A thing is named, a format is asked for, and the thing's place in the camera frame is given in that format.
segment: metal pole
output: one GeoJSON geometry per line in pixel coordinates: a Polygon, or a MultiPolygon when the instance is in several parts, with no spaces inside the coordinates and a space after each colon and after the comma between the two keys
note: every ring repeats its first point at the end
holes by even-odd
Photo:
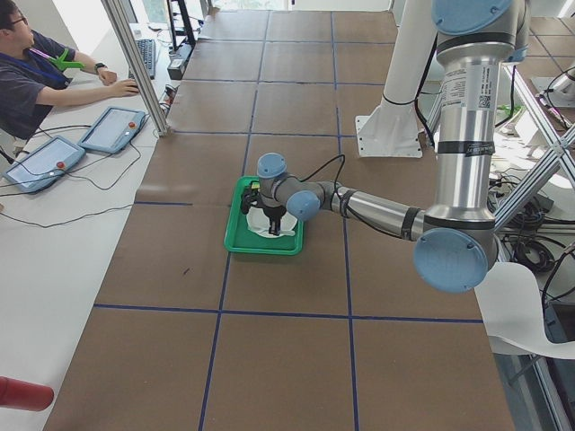
{"type": "Polygon", "coordinates": [[[121,1],[102,0],[102,5],[108,14],[108,18],[110,18],[111,26],[118,37],[119,44],[126,56],[129,68],[136,78],[138,89],[144,99],[147,111],[150,117],[152,117],[152,121],[155,124],[158,135],[165,136],[169,131],[168,123],[166,122],[164,113],[160,109],[160,105],[156,99],[154,86],[152,85],[152,81],[150,81],[144,67],[144,62],[142,61],[139,50],[137,49],[136,42],[132,36],[132,30],[129,28],[128,17],[122,7],[121,1]]]}

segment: black tape band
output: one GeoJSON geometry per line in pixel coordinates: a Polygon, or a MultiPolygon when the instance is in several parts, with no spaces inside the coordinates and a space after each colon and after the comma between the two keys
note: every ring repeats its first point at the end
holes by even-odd
{"type": "Polygon", "coordinates": [[[348,191],[345,192],[345,194],[342,197],[340,197],[340,215],[344,218],[349,218],[348,215],[349,200],[356,191],[357,190],[349,189],[348,191]]]}
{"type": "Polygon", "coordinates": [[[415,221],[416,215],[421,211],[420,208],[410,207],[405,213],[402,223],[402,239],[407,241],[413,241],[411,237],[411,229],[413,227],[413,222],[415,221]]]}
{"type": "Polygon", "coordinates": [[[515,46],[515,36],[511,36],[508,33],[497,32],[466,34],[464,36],[458,36],[456,38],[446,40],[445,42],[438,45],[438,53],[445,51],[446,49],[458,47],[460,45],[482,42],[502,42],[508,43],[511,46],[515,46]]]}
{"type": "Polygon", "coordinates": [[[495,154],[493,141],[442,141],[438,143],[438,154],[465,154],[465,157],[495,154]]]}
{"type": "Polygon", "coordinates": [[[446,220],[429,215],[423,216],[423,223],[434,227],[447,227],[460,231],[489,231],[495,227],[495,220],[485,220],[483,222],[466,222],[465,220],[446,220]]]}

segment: label sticker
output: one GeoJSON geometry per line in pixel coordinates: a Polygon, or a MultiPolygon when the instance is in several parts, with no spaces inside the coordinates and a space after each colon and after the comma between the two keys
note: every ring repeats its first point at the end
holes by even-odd
{"type": "Polygon", "coordinates": [[[471,65],[446,74],[441,109],[494,110],[499,65],[471,65]]]}
{"type": "Polygon", "coordinates": [[[457,69],[446,74],[441,89],[441,109],[465,106],[466,77],[465,69],[457,69]]]}
{"type": "Polygon", "coordinates": [[[493,78],[497,76],[499,65],[476,65],[467,68],[467,109],[491,110],[495,108],[493,78]]]}

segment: green tray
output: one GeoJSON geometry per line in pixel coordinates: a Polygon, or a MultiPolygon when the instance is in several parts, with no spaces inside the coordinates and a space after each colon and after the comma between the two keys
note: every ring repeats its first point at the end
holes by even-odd
{"type": "Polygon", "coordinates": [[[263,238],[248,229],[248,222],[240,210],[242,193],[252,181],[257,182],[258,177],[241,177],[234,190],[234,200],[230,217],[227,220],[226,238],[224,245],[229,251],[235,253],[278,254],[293,256],[302,250],[304,244],[304,223],[298,221],[294,227],[294,236],[281,236],[279,238],[263,238]]]}

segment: grid line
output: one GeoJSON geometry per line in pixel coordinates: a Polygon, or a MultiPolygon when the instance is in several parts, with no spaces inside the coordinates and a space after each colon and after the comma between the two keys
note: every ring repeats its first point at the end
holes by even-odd
{"type": "Polygon", "coordinates": [[[301,319],[325,319],[325,320],[353,320],[353,321],[411,321],[420,323],[455,323],[455,324],[483,324],[481,319],[455,319],[455,318],[437,318],[437,317],[409,317],[409,316],[364,316],[364,315],[346,315],[346,314],[321,314],[312,312],[256,312],[246,310],[213,310],[181,307],[155,307],[146,305],[128,305],[128,304],[111,304],[95,303],[93,308],[107,308],[114,310],[133,310],[141,312],[187,312],[187,313],[204,313],[219,314],[231,316],[251,316],[251,317],[284,317],[284,318],[301,318],[301,319]]]}

